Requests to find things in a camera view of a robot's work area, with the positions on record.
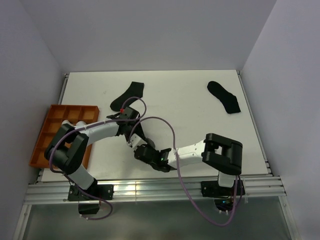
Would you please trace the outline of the white striped sock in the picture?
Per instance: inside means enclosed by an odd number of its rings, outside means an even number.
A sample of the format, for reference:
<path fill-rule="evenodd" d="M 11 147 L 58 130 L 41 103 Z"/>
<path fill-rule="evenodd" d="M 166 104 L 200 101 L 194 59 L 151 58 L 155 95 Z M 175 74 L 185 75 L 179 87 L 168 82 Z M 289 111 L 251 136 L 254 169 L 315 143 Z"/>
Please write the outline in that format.
<path fill-rule="evenodd" d="M 83 127 L 83 126 L 85 126 L 85 125 L 87 125 L 87 123 L 84 122 L 84 121 L 78 121 L 78 122 L 75 124 L 76 127 Z"/>

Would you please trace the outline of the grey sock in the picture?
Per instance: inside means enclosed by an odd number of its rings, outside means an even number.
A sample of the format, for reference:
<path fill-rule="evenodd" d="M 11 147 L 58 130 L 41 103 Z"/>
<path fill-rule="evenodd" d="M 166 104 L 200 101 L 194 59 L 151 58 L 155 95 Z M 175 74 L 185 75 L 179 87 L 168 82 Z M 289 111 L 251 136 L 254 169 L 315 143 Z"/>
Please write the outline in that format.
<path fill-rule="evenodd" d="M 150 145 L 152 148 L 156 148 L 155 143 L 150 139 L 146 138 L 145 141 L 147 142 L 148 145 Z"/>

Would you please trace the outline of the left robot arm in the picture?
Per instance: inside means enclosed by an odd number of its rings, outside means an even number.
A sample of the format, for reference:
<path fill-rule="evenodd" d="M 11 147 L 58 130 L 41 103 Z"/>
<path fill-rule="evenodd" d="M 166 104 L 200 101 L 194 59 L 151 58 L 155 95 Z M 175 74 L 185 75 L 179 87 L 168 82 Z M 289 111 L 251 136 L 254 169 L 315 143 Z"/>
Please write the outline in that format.
<path fill-rule="evenodd" d="M 129 135 L 135 123 L 141 118 L 140 113 L 131 108 L 121 109 L 104 121 L 97 121 L 82 126 L 69 123 L 61 125 L 44 152 L 49 166 L 55 166 L 75 185 L 80 187 L 79 194 L 91 200 L 98 193 L 97 180 L 83 166 L 87 146 L 110 137 Z"/>

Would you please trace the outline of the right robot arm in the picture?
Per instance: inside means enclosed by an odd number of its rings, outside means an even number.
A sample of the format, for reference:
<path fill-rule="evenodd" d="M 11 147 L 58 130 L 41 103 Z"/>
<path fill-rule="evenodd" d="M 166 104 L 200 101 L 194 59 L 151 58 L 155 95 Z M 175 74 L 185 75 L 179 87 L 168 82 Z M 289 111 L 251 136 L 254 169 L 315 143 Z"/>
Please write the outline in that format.
<path fill-rule="evenodd" d="M 177 150 L 156 150 L 152 141 L 136 133 L 128 145 L 133 149 L 135 159 L 159 172 L 168 173 L 177 167 L 207 164 L 218 171 L 216 189 L 222 195 L 233 190 L 236 177 L 242 173 L 242 143 L 214 133 L 208 133 L 205 139 Z"/>

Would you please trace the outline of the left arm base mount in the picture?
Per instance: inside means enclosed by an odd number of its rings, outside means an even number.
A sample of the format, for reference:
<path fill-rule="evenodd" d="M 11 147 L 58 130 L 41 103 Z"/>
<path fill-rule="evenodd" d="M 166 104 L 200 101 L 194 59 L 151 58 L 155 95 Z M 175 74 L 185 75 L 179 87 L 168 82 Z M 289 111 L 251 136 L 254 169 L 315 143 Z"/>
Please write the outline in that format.
<path fill-rule="evenodd" d="M 77 185 L 71 185 L 67 196 L 68 202 L 78 202 L 78 213 L 89 219 L 102 219 L 109 217 L 113 212 L 113 206 L 109 200 L 113 199 L 114 185 L 99 185 L 89 187 L 84 190 Z M 106 216 L 96 217 L 101 210 L 102 203 L 109 206 Z"/>

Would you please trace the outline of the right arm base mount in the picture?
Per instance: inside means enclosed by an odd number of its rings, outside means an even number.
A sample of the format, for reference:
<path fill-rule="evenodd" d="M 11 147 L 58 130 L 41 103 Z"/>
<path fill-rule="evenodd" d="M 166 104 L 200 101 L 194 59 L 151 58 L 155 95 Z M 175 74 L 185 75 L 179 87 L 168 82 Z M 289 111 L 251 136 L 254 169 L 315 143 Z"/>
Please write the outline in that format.
<path fill-rule="evenodd" d="M 222 187 L 217 180 L 202 181 L 201 194 L 204 198 L 213 198 L 215 207 L 222 212 L 230 212 L 234 202 L 239 203 L 245 195 L 245 187 L 242 180 L 237 180 L 236 197 L 234 197 L 234 185 L 232 187 Z"/>

